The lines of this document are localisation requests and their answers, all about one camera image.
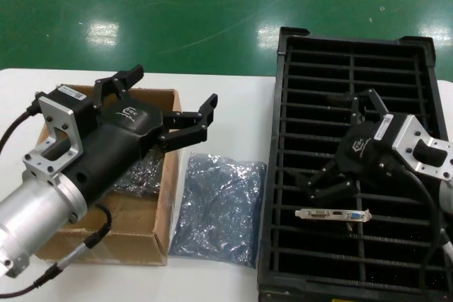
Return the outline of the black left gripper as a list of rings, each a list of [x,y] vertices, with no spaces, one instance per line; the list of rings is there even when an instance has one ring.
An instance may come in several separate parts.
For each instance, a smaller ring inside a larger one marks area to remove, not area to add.
[[[98,127],[82,141],[81,157],[63,170],[81,192],[88,208],[143,159],[158,135],[160,149],[182,149],[207,141],[207,129],[214,120],[218,95],[213,93],[197,112],[162,114],[154,105],[128,98],[129,89],[143,77],[144,68],[138,64],[95,81],[94,108],[102,108],[105,98],[112,94],[120,100],[102,111]]]

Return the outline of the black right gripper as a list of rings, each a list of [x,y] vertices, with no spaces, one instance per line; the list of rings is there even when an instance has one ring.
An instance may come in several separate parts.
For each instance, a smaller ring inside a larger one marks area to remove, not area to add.
[[[374,88],[345,96],[351,107],[351,127],[329,161],[308,179],[313,203],[333,203],[359,193],[355,180],[377,189],[406,189],[401,157],[392,149],[402,121],[367,121],[367,114],[386,114],[386,106]]]

